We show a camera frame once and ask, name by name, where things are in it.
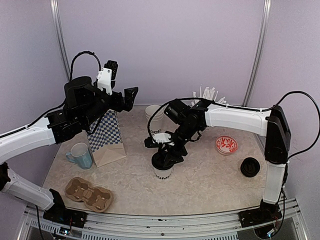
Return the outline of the white paper coffee cup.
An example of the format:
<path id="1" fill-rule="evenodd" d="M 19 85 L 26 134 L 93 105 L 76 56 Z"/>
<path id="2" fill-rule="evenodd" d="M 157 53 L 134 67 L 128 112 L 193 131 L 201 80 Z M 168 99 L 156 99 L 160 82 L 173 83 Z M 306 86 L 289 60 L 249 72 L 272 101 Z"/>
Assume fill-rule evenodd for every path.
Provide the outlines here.
<path id="1" fill-rule="evenodd" d="M 168 168 L 168 169 L 165 169 L 165 170 L 153 167 L 155 176 L 160 180 L 168 179 L 171 176 L 171 174 L 173 172 L 173 169 L 174 169 L 173 166 L 171 168 Z"/>

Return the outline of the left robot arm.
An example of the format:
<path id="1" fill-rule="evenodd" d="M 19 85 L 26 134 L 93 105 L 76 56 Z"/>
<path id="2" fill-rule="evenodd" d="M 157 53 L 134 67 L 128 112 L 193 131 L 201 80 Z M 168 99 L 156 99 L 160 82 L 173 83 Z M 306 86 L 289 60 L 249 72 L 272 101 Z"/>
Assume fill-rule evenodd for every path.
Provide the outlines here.
<path id="1" fill-rule="evenodd" d="M 63 223 L 70 218 L 59 192 L 38 186 L 16 174 L 7 161 L 44 146 L 58 145 L 82 131 L 93 134 L 92 123 L 100 123 L 109 110 L 132 110 L 137 86 L 115 92 L 118 63 L 108 60 L 99 66 L 96 80 L 89 76 L 70 78 L 64 85 L 62 104 L 47 110 L 32 123 L 0 136 L 0 190 L 36 205 Z"/>

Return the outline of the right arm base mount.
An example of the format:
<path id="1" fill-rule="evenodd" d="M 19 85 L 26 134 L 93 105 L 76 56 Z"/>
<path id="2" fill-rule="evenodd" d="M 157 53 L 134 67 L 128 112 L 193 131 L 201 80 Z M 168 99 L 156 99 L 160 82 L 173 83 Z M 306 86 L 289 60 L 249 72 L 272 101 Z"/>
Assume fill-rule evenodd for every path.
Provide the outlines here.
<path id="1" fill-rule="evenodd" d="M 260 208 L 241 211 L 238 216 L 242 228 L 272 222 L 283 217 L 280 210 L 272 213 L 269 210 L 261 210 Z"/>

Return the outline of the black coffee cup lid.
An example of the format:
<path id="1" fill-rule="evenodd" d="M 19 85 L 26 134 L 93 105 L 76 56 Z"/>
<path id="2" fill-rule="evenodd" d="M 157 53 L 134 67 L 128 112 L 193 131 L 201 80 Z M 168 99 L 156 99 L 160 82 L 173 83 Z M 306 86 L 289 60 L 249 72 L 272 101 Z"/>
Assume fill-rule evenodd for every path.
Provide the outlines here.
<path id="1" fill-rule="evenodd" d="M 165 160 L 157 160 L 156 159 L 157 153 L 155 153 L 151 158 L 151 164 L 153 167 L 156 167 L 160 170 L 166 170 L 171 168 L 171 166 L 165 166 Z"/>

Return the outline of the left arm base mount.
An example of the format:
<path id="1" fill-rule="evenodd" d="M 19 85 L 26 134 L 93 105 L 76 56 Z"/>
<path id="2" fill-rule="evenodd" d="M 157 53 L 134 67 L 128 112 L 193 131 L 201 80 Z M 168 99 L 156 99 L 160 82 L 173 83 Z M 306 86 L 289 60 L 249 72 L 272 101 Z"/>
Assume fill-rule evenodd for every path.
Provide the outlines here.
<path id="1" fill-rule="evenodd" d="M 43 218 L 54 223 L 83 229 L 87 215 L 88 214 L 84 211 L 58 207 L 46 210 L 43 214 Z"/>

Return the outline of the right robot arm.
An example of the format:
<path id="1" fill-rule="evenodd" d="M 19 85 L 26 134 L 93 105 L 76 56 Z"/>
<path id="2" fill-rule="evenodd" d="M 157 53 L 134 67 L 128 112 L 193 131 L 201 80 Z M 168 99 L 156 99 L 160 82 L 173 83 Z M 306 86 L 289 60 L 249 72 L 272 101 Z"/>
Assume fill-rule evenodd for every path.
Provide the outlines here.
<path id="1" fill-rule="evenodd" d="M 207 127 L 223 127 L 247 131 L 265 137 L 264 157 L 267 173 L 264 193 L 258 208 L 239 213 L 243 227 L 280 219 L 279 200 L 288 176 L 291 131 L 279 103 L 270 108 L 250 108 L 216 103 L 198 98 L 194 106 L 185 104 L 185 98 L 176 98 L 161 107 L 170 120 L 178 125 L 174 132 L 149 133 L 144 140 L 147 148 L 157 148 L 152 165 L 161 171 L 181 163 L 188 154 L 186 143 Z"/>

